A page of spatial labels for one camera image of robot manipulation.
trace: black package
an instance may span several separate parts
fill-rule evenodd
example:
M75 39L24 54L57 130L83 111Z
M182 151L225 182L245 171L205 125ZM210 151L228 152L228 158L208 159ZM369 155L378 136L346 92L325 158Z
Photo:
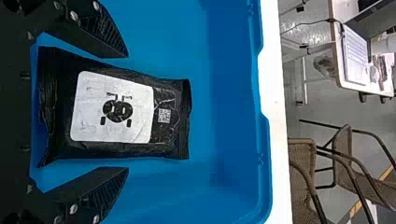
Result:
M56 48L39 48L41 119L59 159L189 158L191 87Z

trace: white desk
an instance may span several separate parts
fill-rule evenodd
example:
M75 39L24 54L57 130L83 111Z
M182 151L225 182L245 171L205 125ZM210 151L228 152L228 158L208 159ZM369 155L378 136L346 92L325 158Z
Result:
M335 18L342 23L349 21L359 14L358 0L329 0L329 13L330 18ZM341 34L338 22L331 24L331 34L332 41L340 39ZM336 81L338 87L353 91L363 91L372 94L393 97L394 90L390 68L394 61L393 59L387 57L388 80L384 82L384 90L381 91L379 89L378 83L370 83L366 86L362 86L346 81L346 76L344 73L343 46L341 41L337 41L332 46L332 53L334 57L335 71L337 74Z
M259 54L262 113L270 121L273 206L265 223L291 224L289 153L277 0L261 0L263 49Z

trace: qr code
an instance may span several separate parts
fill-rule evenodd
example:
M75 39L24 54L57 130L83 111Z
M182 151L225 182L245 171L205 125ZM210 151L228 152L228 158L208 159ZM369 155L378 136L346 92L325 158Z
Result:
M160 109L158 115L159 123L170 123L171 122L171 110L169 109Z

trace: blue plastic bin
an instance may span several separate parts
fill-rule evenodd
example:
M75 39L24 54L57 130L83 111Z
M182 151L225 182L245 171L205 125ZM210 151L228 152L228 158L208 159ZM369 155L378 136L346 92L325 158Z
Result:
M37 185L47 191L98 166L128 166L127 183L104 223L263 223L271 211L272 185L269 127L258 84L259 0L101 2L121 31L128 59L100 60L49 35L32 47L31 176ZM37 169L47 144L38 120L38 46L155 77L189 78L191 158L68 160Z

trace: computer monitor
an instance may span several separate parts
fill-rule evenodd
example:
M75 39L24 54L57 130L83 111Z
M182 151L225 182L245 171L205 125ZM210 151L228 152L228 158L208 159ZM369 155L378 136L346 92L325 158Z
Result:
M371 59L371 38L396 25L396 0L380 0L364 9L345 25L367 40Z

